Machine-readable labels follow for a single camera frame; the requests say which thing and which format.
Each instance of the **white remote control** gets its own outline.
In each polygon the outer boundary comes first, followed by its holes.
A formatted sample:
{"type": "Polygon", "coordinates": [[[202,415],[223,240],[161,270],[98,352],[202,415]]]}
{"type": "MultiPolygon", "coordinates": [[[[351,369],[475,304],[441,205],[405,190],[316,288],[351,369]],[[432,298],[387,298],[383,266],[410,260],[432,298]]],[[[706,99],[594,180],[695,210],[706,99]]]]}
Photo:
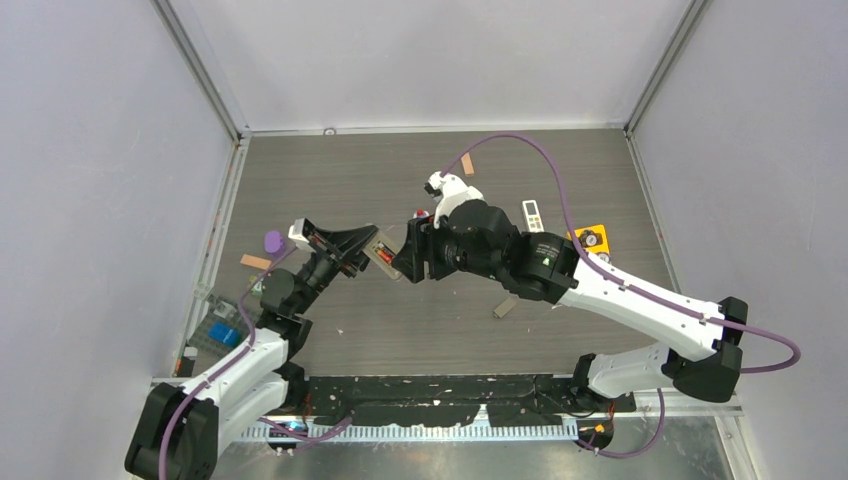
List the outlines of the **white remote control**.
{"type": "Polygon", "coordinates": [[[524,209],[524,221],[527,222],[527,230],[531,233],[544,232],[545,227],[542,225],[542,216],[539,214],[539,206],[536,200],[524,200],[521,202],[521,207],[524,209]]]}

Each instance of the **purple lid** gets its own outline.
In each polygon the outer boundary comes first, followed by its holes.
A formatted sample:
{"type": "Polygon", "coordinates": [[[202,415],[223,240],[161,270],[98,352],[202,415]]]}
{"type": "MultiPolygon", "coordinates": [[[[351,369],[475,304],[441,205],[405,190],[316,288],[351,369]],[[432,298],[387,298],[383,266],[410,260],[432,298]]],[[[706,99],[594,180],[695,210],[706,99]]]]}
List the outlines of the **purple lid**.
{"type": "Polygon", "coordinates": [[[265,251],[271,255],[282,252],[285,245],[285,238],[279,231],[271,230],[265,234],[265,251]]]}

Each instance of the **purple object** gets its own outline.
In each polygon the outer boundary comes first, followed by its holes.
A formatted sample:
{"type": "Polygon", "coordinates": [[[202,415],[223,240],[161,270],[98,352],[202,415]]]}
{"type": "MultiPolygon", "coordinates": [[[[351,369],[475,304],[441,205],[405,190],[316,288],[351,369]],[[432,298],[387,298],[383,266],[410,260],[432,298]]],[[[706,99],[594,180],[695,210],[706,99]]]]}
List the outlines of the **purple object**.
{"type": "Polygon", "coordinates": [[[277,230],[265,234],[265,251],[272,257],[279,258],[286,249],[286,238],[277,230]]]}

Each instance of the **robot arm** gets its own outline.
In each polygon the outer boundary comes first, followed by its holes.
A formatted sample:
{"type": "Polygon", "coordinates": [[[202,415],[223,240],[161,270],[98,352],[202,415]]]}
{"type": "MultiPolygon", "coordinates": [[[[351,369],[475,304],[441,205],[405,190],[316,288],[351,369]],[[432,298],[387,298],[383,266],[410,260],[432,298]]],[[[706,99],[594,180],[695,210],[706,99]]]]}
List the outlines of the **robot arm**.
{"type": "Polygon", "coordinates": [[[502,209],[455,175],[434,173],[425,190],[438,202],[434,217],[413,219],[406,243],[392,266],[410,281],[439,280],[455,271],[500,282],[528,300],[589,310],[658,340],[617,355],[584,355],[572,386],[606,398],[633,390],[674,386],[692,397],[730,399],[742,362],[741,332],[707,318],[745,323],[747,305],[729,297],[705,302],[668,291],[613,267],[594,254],[588,261],[614,273],[619,286],[587,264],[571,241],[548,232],[522,233],[502,209]],[[667,302],[696,310],[694,319],[635,293],[639,287],[667,302]]]}
{"type": "Polygon", "coordinates": [[[298,220],[289,236],[310,251],[297,274],[285,269],[263,280],[262,315],[252,345],[236,347],[210,369],[174,386],[157,385],[147,396],[124,461],[128,472],[159,478],[163,432],[178,406],[188,402],[169,439],[169,479],[209,478],[218,456],[257,418],[271,410],[297,406],[306,395],[303,368],[289,360],[309,335],[303,314],[342,273],[355,277],[369,259],[363,252],[377,227],[330,232],[298,220]]]}

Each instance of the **white wall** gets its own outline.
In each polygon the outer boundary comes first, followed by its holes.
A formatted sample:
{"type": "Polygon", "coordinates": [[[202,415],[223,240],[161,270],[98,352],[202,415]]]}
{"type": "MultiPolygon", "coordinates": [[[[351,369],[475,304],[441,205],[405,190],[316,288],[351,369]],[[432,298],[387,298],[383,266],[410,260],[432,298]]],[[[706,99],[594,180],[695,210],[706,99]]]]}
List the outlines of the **white wall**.
{"type": "Polygon", "coordinates": [[[688,3],[175,0],[254,131],[623,125],[688,3]]]}
{"type": "Polygon", "coordinates": [[[637,131],[682,288],[747,300],[803,350],[739,385],[768,479],[848,471],[846,45],[843,0],[716,0],[637,131]]]}
{"type": "Polygon", "coordinates": [[[229,139],[150,2],[0,2],[0,477],[114,480],[229,139]]]}

